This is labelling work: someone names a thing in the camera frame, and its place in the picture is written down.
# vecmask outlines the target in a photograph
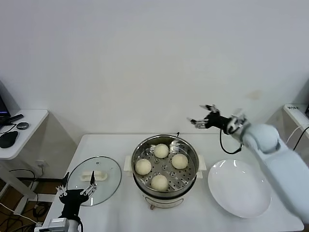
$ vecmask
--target computer mouse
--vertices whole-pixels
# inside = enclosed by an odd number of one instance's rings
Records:
[[[13,146],[16,141],[16,137],[18,135],[17,131],[11,131],[3,134],[0,136],[0,147],[1,148],[8,148]]]

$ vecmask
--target cooker handle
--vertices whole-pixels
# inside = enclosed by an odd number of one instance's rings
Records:
[[[132,176],[132,169],[131,169],[131,158],[132,156],[126,156],[124,172],[126,172],[127,176]]]
[[[203,178],[203,173],[202,171],[206,171],[206,163],[204,160],[204,157],[202,155],[197,155],[198,156],[198,172],[197,172],[197,178],[202,179]]]

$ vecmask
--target black cable cord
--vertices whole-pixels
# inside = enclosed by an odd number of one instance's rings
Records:
[[[227,153],[227,154],[229,154],[229,155],[234,155],[234,154],[236,154],[236,153],[239,153],[239,152],[241,151],[241,149],[242,149],[242,144],[241,144],[240,147],[239,147],[236,151],[234,151],[234,152],[228,152],[227,150],[225,150],[224,147],[223,147],[223,145],[222,145],[222,129],[220,129],[220,146],[221,146],[221,149],[222,149],[225,153]]]
[[[7,130],[6,132],[1,132],[0,134],[5,134],[5,133],[10,132],[11,130],[13,130],[13,129],[14,129],[14,127],[16,127],[16,125],[17,125],[17,124],[12,123],[12,125],[13,125],[13,126],[12,126],[9,130]]]
[[[304,129],[304,131],[301,133],[301,135],[300,135],[300,137],[299,137],[299,139],[298,139],[298,141],[297,141],[296,145],[294,146],[293,151],[295,151],[295,149],[296,149],[297,145],[299,144],[299,142],[300,142],[301,138],[303,137],[303,135],[304,135],[304,133],[306,132],[306,130],[307,130],[307,129],[309,129],[309,127],[307,127],[306,129]]]
[[[23,212],[22,214],[25,214],[25,213],[27,213],[27,212],[29,212],[29,211],[32,211],[32,210],[33,210],[33,208],[31,208],[31,209],[29,209],[29,210]],[[19,217],[20,217],[19,215],[10,215],[10,214],[6,214],[6,213],[4,213],[4,212],[2,212],[2,211],[0,211],[0,213],[1,213],[1,214],[4,214],[4,215],[6,215],[6,216],[11,216],[11,217],[16,217],[16,218],[19,218]]]
[[[33,180],[35,180],[35,174],[34,174],[34,172],[31,171],[31,170],[29,170],[29,169],[13,169],[13,170],[10,170],[9,172],[15,172],[15,171],[28,171],[28,172],[31,172],[32,175],[33,175]]]
[[[39,221],[39,218],[44,216],[48,212],[49,205],[47,202],[40,202],[37,204],[37,206],[38,206],[37,208],[32,209],[32,214]]]
[[[84,226],[81,220],[80,220],[80,225],[81,225],[81,232],[84,232]]]
[[[24,232],[34,232],[35,224],[33,223],[32,225],[27,225],[24,227],[24,229],[25,229]]]
[[[13,207],[13,210],[16,208],[16,206],[18,205],[18,203],[20,202],[20,200],[22,199],[23,197],[21,197],[18,201],[17,201],[17,203],[14,205],[14,207]],[[10,213],[10,215],[9,215],[9,217],[4,221],[4,222],[6,222],[6,229],[5,229],[5,231],[7,231],[9,228],[11,228],[16,222],[18,222],[18,221],[20,221],[20,216],[18,217],[18,218],[12,218],[12,216],[14,216],[13,215],[13,212],[11,212]],[[15,222],[13,222],[10,226],[9,226],[9,220],[14,220]]]
[[[37,201],[36,201],[35,205],[38,205],[38,202],[39,202],[39,195],[38,195],[38,193],[36,193],[36,192],[35,192],[35,194],[37,195]]]

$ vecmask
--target steamed bun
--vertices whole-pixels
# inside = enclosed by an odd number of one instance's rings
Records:
[[[172,165],[176,169],[184,169],[188,166],[188,158],[183,154],[177,154],[172,158]]]
[[[169,147],[165,144],[158,144],[154,148],[154,155],[158,158],[165,158],[169,154]]]
[[[169,182],[167,178],[163,175],[156,175],[151,180],[151,187],[157,191],[164,192],[169,187]]]
[[[151,163],[146,159],[140,159],[135,164],[135,171],[140,175],[147,175],[151,171]]]

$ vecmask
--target glass lid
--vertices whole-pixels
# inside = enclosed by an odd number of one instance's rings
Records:
[[[70,174],[67,189],[86,189],[95,171],[96,191],[83,206],[93,206],[109,199],[118,189],[121,168],[113,159],[105,156],[93,157],[79,164]]]

